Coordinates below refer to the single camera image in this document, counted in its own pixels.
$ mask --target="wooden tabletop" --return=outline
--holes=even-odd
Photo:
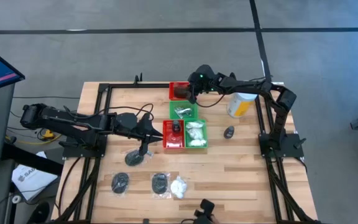
[[[78,106],[79,113],[93,114],[98,85],[98,82],[84,83]],[[272,93],[274,97],[278,96],[277,93]],[[210,93],[200,95],[198,100],[201,104],[209,105],[218,98],[217,94]],[[139,141],[109,135],[106,155],[101,160],[91,222],[142,223],[144,218],[149,218],[151,223],[180,223],[185,218],[194,218],[194,211],[200,209],[201,200],[206,198],[215,203],[214,214],[221,223],[274,223],[266,164],[260,155],[257,140],[260,131],[256,107],[251,106],[241,118],[231,118],[226,111],[230,99],[231,96],[225,96],[212,108],[199,108],[199,118],[207,122],[207,149],[189,149],[180,154],[166,154],[162,142],[156,142],[149,145],[149,150],[155,153],[153,158],[146,159],[146,163],[139,166],[129,167],[125,164],[124,157],[129,151],[139,148]],[[260,99],[265,128],[269,131],[264,100]],[[162,121],[169,119],[168,88],[113,89],[110,106],[140,108],[146,103],[154,104],[153,126],[162,133]],[[136,112],[127,109],[114,111]],[[232,139],[224,139],[223,132],[229,125],[235,127],[234,136]],[[289,133],[295,130],[291,114],[285,127]],[[75,158],[71,158],[65,161],[62,180],[74,160]],[[68,178],[63,193],[62,211],[78,192],[83,161],[84,159],[80,159]],[[283,163],[290,193],[306,214],[317,219],[305,168],[292,158],[284,159]],[[112,177],[117,172],[127,172],[130,176],[129,188],[122,197],[117,197],[111,191]],[[185,198],[152,198],[150,176],[156,172],[168,172],[171,179],[178,175],[182,177],[188,186]],[[287,216],[280,193],[279,198],[285,219]],[[87,204],[88,193],[83,200],[81,218],[85,218]],[[55,208],[52,218],[57,217]]]

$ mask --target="white container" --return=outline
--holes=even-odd
[[[230,103],[227,105],[227,113],[232,118],[242,117],[248,110],[248,107],[256,99],[256,94],[233,93]]]

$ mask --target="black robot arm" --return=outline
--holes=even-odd
[[[267,154],[273,149],[281,151],[283,140],[286,138],[285,134],[285,121],[287,120],[288,113],[295,102],[296,95],[281,85],[274,85],[271,82],[248,82],[236,80],[235,75],[232,73],[229,77],[212,71],[209,65],[200,66],[197,71],[193,72],[189,79],[189,86],[187,88],[186,97],[191,103],[196,103],[196,97],[202,92],[216,91],[221,95],[229,95],[232,93],[251,93],[263,96],[266,102],[276,112],[275,123],[273,129],[270,130],[267,141],[264,146],[267,148]],[[279,91],[280,95],[277,100],[273,99],[270,91]]]
[[[147,153],[148,143],[161,141],[162,134],[152,126],[150,113],[137,122],[134,113],[85,115],[67,108],[59,110],[45,104],[25,105],[21,125],[29,129],[46,128],[75,139],[78,145],[92,150],[98,147],[100,136],[116,134],[142,141],[139,155]]]

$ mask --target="green plastic container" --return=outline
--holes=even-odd
[[[204,126],[202,127],[203,129],[203,136],[204,136],[204,139],[206,141],[206,144],[204,146],[190,146],[190,142],[192,140],[192,138],[190,137],[189,133],[187,133],[186,131],[186,124],[189,122],[189,121],[201,121],[204,123]],[[186,119],[185,120],[185,148],[191,148],[191,149],[204,149],[204,148],[207,148],[208,147],[208,135],[206,133],[206,121],[204,119]]]
[[[191,108],[190,115],[182,114],[182,118],[180,118],[175,112],[175,108]],[[197,104],[191,104],[189,101],[171,101],[169,102],[169,119],[196,119],[198,118],[198,107]]]

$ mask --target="gray floor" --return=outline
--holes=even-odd
[[[358,27],[358,1],[256,3],[263,28]],[[0,0],[0,30],[253,25],[249,2],[240,0]],[[358,118],[358,33],[263,37],[273,80],[298,95],[293,114],[298,132],[308,139],[306,163],[319,219],[358,223],[358,131],[349,127]],[[184,80],[202,63],[242,79],[263,75],[254,33],[0,35],[0,55],[27,77],[16,85],[16,96],[79,96],[85,81],[129,81],[140,72],[147,81]],[[20,114],[23,104],[36,102],[78,104],[15,99],[12,111]],[[18,119],[11,117],[9,125],[19,127]],[[61,158],[56,144],[20,147]],[[17,212],[31,209],[20,204]]]

